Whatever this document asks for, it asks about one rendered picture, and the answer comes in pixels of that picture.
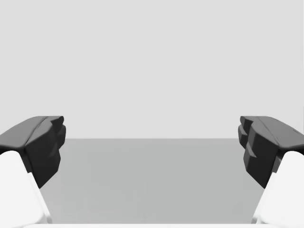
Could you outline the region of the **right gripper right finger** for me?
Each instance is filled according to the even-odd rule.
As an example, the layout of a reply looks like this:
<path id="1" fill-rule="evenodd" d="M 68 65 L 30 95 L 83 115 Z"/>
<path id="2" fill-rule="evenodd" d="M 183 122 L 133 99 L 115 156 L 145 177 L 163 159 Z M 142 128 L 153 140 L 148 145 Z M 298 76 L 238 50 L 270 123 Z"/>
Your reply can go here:
<path id="1" fill-rule="evenodd" d="M 253 224 L 304 224 L 304 134 L 268 116 L 241 116 L 247 173 L 264 192 Z"/>

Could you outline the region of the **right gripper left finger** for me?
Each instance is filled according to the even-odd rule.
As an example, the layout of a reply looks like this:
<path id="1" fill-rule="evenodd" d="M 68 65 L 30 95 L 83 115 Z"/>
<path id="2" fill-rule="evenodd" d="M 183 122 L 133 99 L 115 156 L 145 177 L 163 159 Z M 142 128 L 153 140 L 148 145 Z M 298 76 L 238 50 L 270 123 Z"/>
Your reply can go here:
<path id="1" fill-rule="evenodd" d="M 57 173 L 63 116 L 31 117 L 0 134 L 0 224 L 50 224 L 40 189 Z"/>

